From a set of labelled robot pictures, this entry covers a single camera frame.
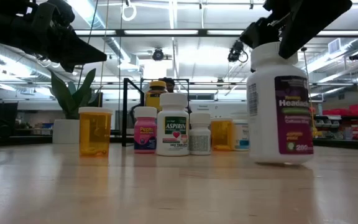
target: white plant pot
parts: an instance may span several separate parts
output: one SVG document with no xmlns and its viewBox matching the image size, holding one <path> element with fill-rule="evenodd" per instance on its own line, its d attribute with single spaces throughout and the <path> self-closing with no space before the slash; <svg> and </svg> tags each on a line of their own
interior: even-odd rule
<svg viewBox="0 0 358 224">
<path fill-rule="evenodd" d="M 54 144 L 78 144 L 80 142 L 80 121 L 56 119 L 53 124 Z"/>
</svg>

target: table surface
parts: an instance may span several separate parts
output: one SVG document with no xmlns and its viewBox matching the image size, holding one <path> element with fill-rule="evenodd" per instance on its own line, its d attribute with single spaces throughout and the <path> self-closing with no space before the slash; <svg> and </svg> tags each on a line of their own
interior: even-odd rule
<svg viewBox="0 0 358 224">
<path fill-rule="evenodd" d="M 247 152 L 160 157 L 112 144 L 0 147 L 0 223 L 358 224 L 358 150 L 316 147 L 304 166 Z"/>
</svg>

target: small white bottle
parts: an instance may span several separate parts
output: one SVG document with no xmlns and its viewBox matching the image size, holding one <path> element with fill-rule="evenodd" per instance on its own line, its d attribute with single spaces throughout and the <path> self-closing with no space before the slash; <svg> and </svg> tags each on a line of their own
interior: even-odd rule
<svg viewBox="0 0 358 224">
<path fill-rule="evenodd" d="M 187 156 L 189 154 L 189 114 L 185 111 L 187 96 L 164 93 L 160 96 L 162 111 L 157 115 L 157 155 Z"/>
<path fill-rule="evenodd" d="M 250 157 L 256 162 L 302 164 L 313 157 L 306 74 L 279 56 L 279 42 L 251 54 L 247 81 Z"/>
<path fill-rule="evenodd" d="M 211 124 L 209 113 L 192 113 L 190 115 L 190 141 L 189 150 L 191 155 L 211 155 Z"/>
<path fill-rule="evenodd" d="M 246 113 L 235 115 L 234 123 L 234 150 L 249 150 L 248 116 Z"/>
</svg>

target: potted plant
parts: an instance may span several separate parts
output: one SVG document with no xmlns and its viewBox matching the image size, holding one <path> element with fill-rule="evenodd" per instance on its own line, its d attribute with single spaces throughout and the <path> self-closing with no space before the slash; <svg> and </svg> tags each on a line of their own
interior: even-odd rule
<svg viewBox="0 0 358 224">
<path fill-rule="evenodd" d="M 82 106 L 97 105 L 99 91 L 92 94 L 91 85 L 94 80 L 96 69 L 90 71 L 79 89 L 73 82 L 66 85 L 63 80 L 52 72 L 52 87 L 50 92 L 62 108 L 66 119 L 56 119 L 53 124 L 53 143 L 55 144 L 78 144 L 80 140 L 80 115 L 78 109 Z"/>
</svg>

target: pink pill bottle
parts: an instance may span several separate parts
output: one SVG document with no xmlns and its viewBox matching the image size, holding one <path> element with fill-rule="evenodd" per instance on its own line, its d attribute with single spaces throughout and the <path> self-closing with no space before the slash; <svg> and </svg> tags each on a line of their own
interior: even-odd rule
<svg viewBox="0 0 358 224">
<path fill-rule="evenodd" d="M 135 109 L 135 153 L 154 153 L 157 147 L 157 109 L 140 106 Z"/>
</svg>

